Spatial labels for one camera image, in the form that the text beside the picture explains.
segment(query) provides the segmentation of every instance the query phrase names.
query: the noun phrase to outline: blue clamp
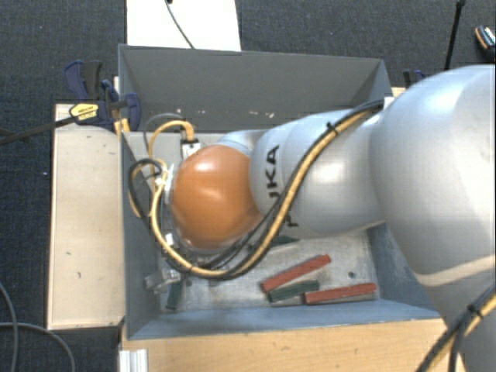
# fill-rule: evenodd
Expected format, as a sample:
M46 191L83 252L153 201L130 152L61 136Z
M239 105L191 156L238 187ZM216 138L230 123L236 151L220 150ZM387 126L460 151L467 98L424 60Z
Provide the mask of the blue clamp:
M138 95L130 92L124 96L124 100L119 100L119 93L108 80L102 81L99 85L105 93L105 100L99 100L98 76L102 68L102 62L91 61L82 62L76 60L68 64L64 69L65 84L78 102L90 102L98 106L98 110L91 113L91 117L78 119L75 122L81 126L98 126L115 131L114 123L119 119L113 117L112 112L120 110L120 116L129 121L129 128L137 131L141 121L141 105Z

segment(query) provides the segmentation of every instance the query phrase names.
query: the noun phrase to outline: metal bracket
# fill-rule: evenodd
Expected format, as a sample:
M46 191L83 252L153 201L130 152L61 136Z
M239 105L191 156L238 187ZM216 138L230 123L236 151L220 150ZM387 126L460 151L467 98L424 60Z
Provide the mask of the metal bracket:
M164 294L170 284L178 282L181 280L181 273L176 270L171 270L166 267L162 267L156 273L145 277L145 285L147 290L153 291L155 295Z
M148 372L148 351L119 351L119 372Z

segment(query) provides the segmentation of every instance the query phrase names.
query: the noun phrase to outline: yellow cable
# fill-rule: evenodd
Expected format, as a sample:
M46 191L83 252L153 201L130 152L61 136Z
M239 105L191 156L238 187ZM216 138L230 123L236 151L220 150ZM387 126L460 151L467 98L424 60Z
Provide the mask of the yellow cable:
M155 139L158 137L158 135L163 131L165 131L166 129L175 126L180 126L184 129L184 132L186 133L186 140L188 142L192 142L195 140L195 129L193 128L191 123L184 120L172 120L165 122L160 127L155 129L155 131L152 134L152 137L150 138L150 142L148 143L148 151L147 151L149 158L153 158L153 144L155 143ZM155 173L155 167L152 164L150 165L150 172L152 175ZM156 190L155 182L153 182L152 184L152 189L153 191Z
M354 124L357 120L362 119L365 115L369 115L370 111L365 111L365 112L359 112L356 115L351 116L349 119L345 120L342 122L340 125L336 127L336 131L332 131L329 134L327 134L325 137L323 137L308 153L306 158L303 160L301 163L300 168L298 169L296 175L294 176L293 181L291 182L288 193L286 194L282 205L277 212L277 215L274 219L274 222L270 226L267 234L262 240L262 243L260 246L257 248L255 253L251 256L250 259L248 259L247 262L245 262L244 265L242 265L239 269L236 271L232 270L209 270L201 267L196 267L192 265L188 260L184 259L180 254L178 254L174 249L172 249L165 239L162 236L162 233L160 232L160 228L157 223L157 206L158 206L158 201L160 200L160 195L162 191L164 190L164 183L160 184L159 188L155 190L153 193L153 200L152 200L152 205L150 208L150 217L151 217L151 225L152 225L152 230L153 234L159 241L160 245L166 250L167 253L176 261L178 262L181 266L185 267L186 269L190 270L193 273L203 275L204 277L220 277L222 275L229 273L233 274L239 274L244 272L245 270L249 269L258 259L258 257L265 251L266 248L270 245L270 242L272 239L276 236L277 231L281 227L281 225L284 222L284 218L291 206L291 203L295 199L295 196L298 192L298 187L300 183L303 181L305 174L307 170L310 168L312 165L313 161L318 157L318 155L324 150L325 147L327 147L331 141L336 138L338 133L341 133L345 129L349 128Z
M496 307L496 294L491 296L487 302L480 308L480 315L485 317L488 315L494 308ZM465 332L465 336L469 336L470 333L481 323L482 318L479 315L476 315L474 319L470 322L467 327L467 331ZM445 357L445 355L451 350L453 346L453 342L456 338L456 331L453 331L449 339L444 343L444 346L439 350L439 352L434 356L431 363L425 370L425 372L429 372L433 370L436 365Z

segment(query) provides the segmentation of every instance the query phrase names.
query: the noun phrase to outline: wooden block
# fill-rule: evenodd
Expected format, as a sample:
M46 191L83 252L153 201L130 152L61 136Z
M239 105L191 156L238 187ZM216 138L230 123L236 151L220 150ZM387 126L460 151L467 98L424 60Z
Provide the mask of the wooden block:
M331 301L334 299L349 298L352 296L372 294L377 290L377 285L373 282L366 284L352 285L351 287L341 287L327 289L324 291L309 292L304 294L305 303L313 305L323 301Z
M268 280L265 280L262 284L260 284L260 287L263 292L267 293L268 291L272 291L273 289L280 287L282 284L286 284L295 278L317 270L329 263L331 263L331 258L329 255L319 255L308 260L307 262L301 263L289 270L269 278Z

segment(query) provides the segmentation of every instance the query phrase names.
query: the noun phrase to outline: green block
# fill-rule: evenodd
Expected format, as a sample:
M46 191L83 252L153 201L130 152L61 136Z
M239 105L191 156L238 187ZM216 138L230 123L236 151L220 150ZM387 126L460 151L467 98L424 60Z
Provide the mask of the green block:
M304 294L305 292L318 291L320 288L319 282L317 280L307 280L297 282L292 285L287 285L285 287L276 288L267 293L270 303L275 301L283 301L285 299L294 298Z

